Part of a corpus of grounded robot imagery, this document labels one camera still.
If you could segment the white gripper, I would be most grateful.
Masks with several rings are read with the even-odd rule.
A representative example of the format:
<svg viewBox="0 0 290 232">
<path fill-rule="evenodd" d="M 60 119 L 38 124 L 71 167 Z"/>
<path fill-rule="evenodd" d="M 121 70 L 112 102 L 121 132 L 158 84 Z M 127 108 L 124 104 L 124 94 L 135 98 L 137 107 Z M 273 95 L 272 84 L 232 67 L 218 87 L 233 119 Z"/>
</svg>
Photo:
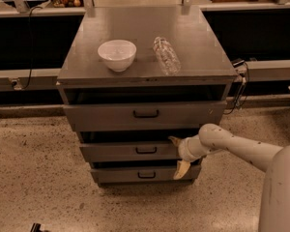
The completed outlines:
<svg viewBox="0 0 290 232">
<path fill-rule="evenodd" d="M 192 137 L 182 140 L 176 136 L 169 136 L 168 139 L 178 147 L 179 156 L 182 159 L 177 161 L 177 168 L 173 176 L 174 180 L 180 180 L 189 171 L 190 162 L 200 158 L 198 153 L 199 140 Z"/>
</svg>

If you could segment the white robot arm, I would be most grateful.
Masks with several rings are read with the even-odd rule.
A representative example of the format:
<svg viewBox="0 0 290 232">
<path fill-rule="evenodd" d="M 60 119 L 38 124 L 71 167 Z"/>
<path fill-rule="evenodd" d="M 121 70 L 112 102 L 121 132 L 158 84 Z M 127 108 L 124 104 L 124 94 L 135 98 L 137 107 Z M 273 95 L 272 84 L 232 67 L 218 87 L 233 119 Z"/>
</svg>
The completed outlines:
<svg viewBox="0 0 290 232">
<path fill-rule="evenodd" d="M 190 165 L 220 150 L 228 151 L 265 173 L 258 232 L 290 232 L 290 145 L 281 147 L 234 135 L 215 124 L 192 137 L 172 136 L 180 159 L 173 178 L 182 179 Z"/>
</svg>

